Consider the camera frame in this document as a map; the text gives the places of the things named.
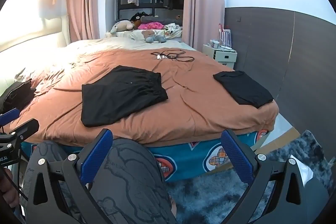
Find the person's left hand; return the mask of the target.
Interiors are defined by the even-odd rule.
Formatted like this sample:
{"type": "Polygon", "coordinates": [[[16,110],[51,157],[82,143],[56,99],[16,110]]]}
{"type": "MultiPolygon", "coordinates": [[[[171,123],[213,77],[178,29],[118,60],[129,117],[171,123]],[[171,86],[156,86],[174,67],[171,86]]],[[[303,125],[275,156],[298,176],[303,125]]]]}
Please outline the person's left hand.
{"type": "Polygon", "coordinates": [[[1,171],[0,190],[3,194],[3,199],[13,208],[19,205],[19,194],[11,184],[9,178],[13,178],[11,170],[4,168],[3,171],[1,171]]]}

